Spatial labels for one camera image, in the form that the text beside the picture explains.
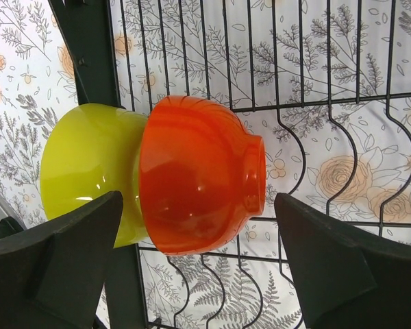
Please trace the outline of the red orange bowl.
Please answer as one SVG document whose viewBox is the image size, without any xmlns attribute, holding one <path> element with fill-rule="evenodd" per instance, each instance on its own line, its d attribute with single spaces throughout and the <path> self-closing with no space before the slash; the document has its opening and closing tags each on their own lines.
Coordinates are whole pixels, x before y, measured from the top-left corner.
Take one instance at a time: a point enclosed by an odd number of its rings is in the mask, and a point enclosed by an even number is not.
<svg viewBox="0 0 411 329">
<path fill-rule="evenodd" d="M 149 115 L 138 181 L 145 227 L 160 252 L 210 252 L 264 211 L 264 140 L 221 104 L 169 95 Z"/>
</svg>

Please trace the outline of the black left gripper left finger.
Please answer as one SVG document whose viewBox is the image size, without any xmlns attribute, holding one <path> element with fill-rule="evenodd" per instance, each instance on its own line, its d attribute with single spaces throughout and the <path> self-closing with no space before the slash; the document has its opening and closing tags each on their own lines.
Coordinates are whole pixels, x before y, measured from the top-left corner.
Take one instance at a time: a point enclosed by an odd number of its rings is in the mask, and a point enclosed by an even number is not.
<svg viewBox="0 0 411 329">
<path fill-rule="evenodd" d="M 91 328 L 119 229 L 108 192 L 30 229 L 0 221 L 0 328 Z"/>
</svg>

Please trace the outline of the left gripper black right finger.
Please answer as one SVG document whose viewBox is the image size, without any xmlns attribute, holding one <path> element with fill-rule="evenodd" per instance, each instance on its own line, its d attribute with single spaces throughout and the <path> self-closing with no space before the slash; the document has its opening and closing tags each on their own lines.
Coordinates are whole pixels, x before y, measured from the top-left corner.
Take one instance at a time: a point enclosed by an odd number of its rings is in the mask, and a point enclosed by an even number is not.
<svg viewBox="0 0 411 329">
<path fill-rule="evenodd" d="M 411 328 L 411 246 L 275 197 L 307 328 Z"/>
</svg>

